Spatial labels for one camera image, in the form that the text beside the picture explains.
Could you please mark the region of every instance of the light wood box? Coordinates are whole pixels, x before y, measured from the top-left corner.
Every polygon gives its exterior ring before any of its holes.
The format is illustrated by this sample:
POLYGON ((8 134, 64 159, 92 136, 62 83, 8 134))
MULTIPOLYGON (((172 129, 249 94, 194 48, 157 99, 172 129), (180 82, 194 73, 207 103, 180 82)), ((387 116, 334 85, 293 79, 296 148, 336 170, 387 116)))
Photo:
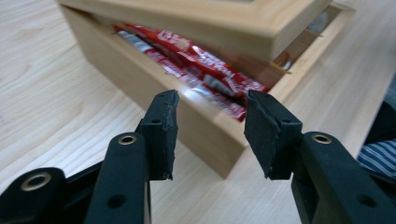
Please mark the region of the light wood box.
MULTIPOLYGON (((158 92, 177 90, 180 95, 180 102, 177 109, 177 123, 179 126, 178 139, 212 167, 219 175, 226 177, 233 169, 234 164, 237 162, 244 149, 248 147, 248 142, 244 136, 244 122, 239 122, 231 118, 221 111, 219 107, 208 102, 203 96, 190 90, 186 84, 172 75, 166 74, 158 64, 114 34, 109 27, 104 26, 92 17, 92 13, 94 13, 96 15, 109 17, 112 20, 139 22, 134 20, 136 19, 135 6, 131 8, 128 5, 133 1, 113 1, 115 2, 114 5, 112 5, 111 2, 112 1, 94 1, 94 3, 89 4, 89 1, 60 0, 63 13, 85 57, 144 109, 149 107, 152 98, 158 92), (120 15, 114 13, 117 10, 122 11, 120 15), (134 12, 135 14, 128 17, 128 12, 134 12)), ((328 3, 322 1, 322 4, 327 6, 328 3)), ((315 7, 312 13, 314 15, 309 15, 304 18, 304 20, 313 20, 321 10, 323 10, 323 8, 318 10, 315 7)), ((272 40, 273 42, 271 42, 266 40, 264 36, 262 37, 264 48, 268 48, 269 53, 264 54, 262 57, 257 57, 258 55, 260 56, 260 54, 257 50, 252 50, 251 47, 247 47, 246 49, 240 47, 233 48, 236 43, 233 42, 235 41, 234 39, 230 40, 231 44, 225 43, 225 45, 221 46, 216 38, 219 34, 212 36, 212 39, 202 34, 193 39, 211 46, 219 46, 219 48, 236 49, 243 52, 242 54, 252 55, 252 57, 257 58, 257 62, 262 59, 274 59, 280 52, 280 49, 283 50, 287 48, 292 57, 295 56, 295 62, 290 69, 291 74, 276 78, 278 81, 270 91, 276 99, 282 102, 293 93, 293 90, 298 85, 304 83, 304 78, 309 78, 305 76, 305 74, 307 74, 310 67, 317 61, 322 52, 330 46, 353 13, 351 8, 339 4, 331 4, 326 10, 329 11, 331 22, 320 34, 321 36, 315 38, 313 42, 308 41, 304 43, 304 34, 306 34, 306 31, 303 32, 303 30, 309 21, 303 22, 303 25, 292 22, 291 25, 294 24, 299 28, 296 28, 297 31, 293 31, 295 33, 294 35, 284 30, 279 31, 279 33, 291 35, 293 39, 296 40, 294 42, 292 42, 293 40, 289 40, 288 42, 288 40, 285 40, 288 39, 288 37, 282 38, 281 36, 277 37, 278 39, 282 39, 279 40, 281 44, 278 44, 280 43, 279 41, 276 42, 272 40), (274 49, 274 46, 268 47, 268 42, 280 46, 274 49)), ((186 36, 194 36, 194 34, 196 34, 196 30, 191 31, 187 29, 186 27, 188 26, 186 26, 185 23, 180 24, 181 28, 175 26, 173 23, 173 25, 169 25, 169 23, 161 20, 163 19, 163 14, 159 13, 161 16, 155 16, 157 15, 155 12, 156 10, 153 9, 150 13, 154 14, 149 15, 156 20, 148 17, 144 13, 137 13, 137 16, 143 17, 142 21, 144 22, 142 23, 148 25, 160 25, 160 28, 164 27, 168 29, 174 28, 173 30, 177 30, 186 36)), ((302 9, 301 13, 306 14, 307 11, 302 9)), ((197 27, 198 31, 205 29, 205 27, 202 27, 202 24, 197 27)), ((285 25, 282 29, 291 28, 285 25)), ((250 38, 250 35, 242 35, 242 37, 250 38)))

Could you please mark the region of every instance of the wooden table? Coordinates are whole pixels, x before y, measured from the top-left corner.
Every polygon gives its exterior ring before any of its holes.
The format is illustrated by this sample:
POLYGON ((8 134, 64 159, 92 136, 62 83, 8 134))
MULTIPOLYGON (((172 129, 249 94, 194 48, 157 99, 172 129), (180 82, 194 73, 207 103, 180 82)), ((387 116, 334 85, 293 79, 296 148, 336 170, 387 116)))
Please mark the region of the wooden table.
MULTIPOLYGON (((395 71, 396 5, 340 2, 356 13, 285 105, 356 156, 395 71)), ((72 175, 102 160, 145 111, 85 61, 54 1, 0 5, 3 191, 38 167, 72 175)), ((290 182, 264 179, 250 149, 225 180, 180 142, 176 157, 175 180, 152 183, 153 223, 300 222, 290 182)))

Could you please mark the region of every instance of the wooden box lid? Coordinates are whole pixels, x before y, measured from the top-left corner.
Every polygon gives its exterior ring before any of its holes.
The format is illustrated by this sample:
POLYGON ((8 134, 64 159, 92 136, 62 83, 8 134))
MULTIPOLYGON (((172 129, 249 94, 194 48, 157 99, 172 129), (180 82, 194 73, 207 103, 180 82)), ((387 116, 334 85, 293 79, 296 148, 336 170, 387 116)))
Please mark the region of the wooden box lid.
POLYGON ((331 0, 58 0, 113 20, 273 60, 331 0))

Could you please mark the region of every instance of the dark object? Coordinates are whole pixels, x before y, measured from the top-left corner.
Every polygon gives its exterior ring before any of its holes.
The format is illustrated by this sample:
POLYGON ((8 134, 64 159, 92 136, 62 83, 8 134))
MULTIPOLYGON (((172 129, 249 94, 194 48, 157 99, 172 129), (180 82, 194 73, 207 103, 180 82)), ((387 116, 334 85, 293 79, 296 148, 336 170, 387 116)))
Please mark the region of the dark object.
POLYGON ((286 111, 269 94, 249 91, 245 135, 266 177, 294 173, 302 222, 396 223, 390 198, 341 143, 326 133, 302 135, 302 123, 286 111))
POLYGON ((396 111, 387 102, 383 102, 364 145, 383 142, 396 138, 396 111))
POLYGON ((134 133, 114 137, 103 162, 67 179, 40 168, 0 197, 0 223, 151 223, 150 180, 172 178, 176 91, 152 101, 134 133))

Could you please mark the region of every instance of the wrapped snack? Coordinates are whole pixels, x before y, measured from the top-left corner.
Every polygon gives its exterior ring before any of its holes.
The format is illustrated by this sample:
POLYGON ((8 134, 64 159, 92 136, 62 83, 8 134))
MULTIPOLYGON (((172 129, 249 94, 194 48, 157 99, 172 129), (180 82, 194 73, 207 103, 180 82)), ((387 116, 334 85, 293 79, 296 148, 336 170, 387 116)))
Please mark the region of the wrapped snack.
POLYGON ((244 97, 248 90, 269 91, 259 82, 173 32, 131 23, 126 25, 175 63, 188 68, 208 86, 227 96, 244 97))
POLYGON ((115 26, 115 30, 125 40, 133 44, 142 53, 146 54, 153 61, 158 63, 167 73, 173 74, 175 77, 187 83, 194 91, 203 95, 212 104, 220 106, 228 115, 239 121, 242 121, 245 118, 246 109, 244 107, 232 102, 219 92, 211 89, 196 76, 186 71, 186 69, 174 64, 169 58, 163 56, 159 51, 136 35, 132 35, 122 30, 119 26, 115 26))
POLYGON ((223 108, 224 112, 231 117, 239 121, 243 121, 245 119, 247 115, 247 110, 244 107, 227 99, 221 93, 209 87, 206 83, 202 83, 202 85, 198 85, 192 89, 199 92, 212 104, 218 105, 223 108))

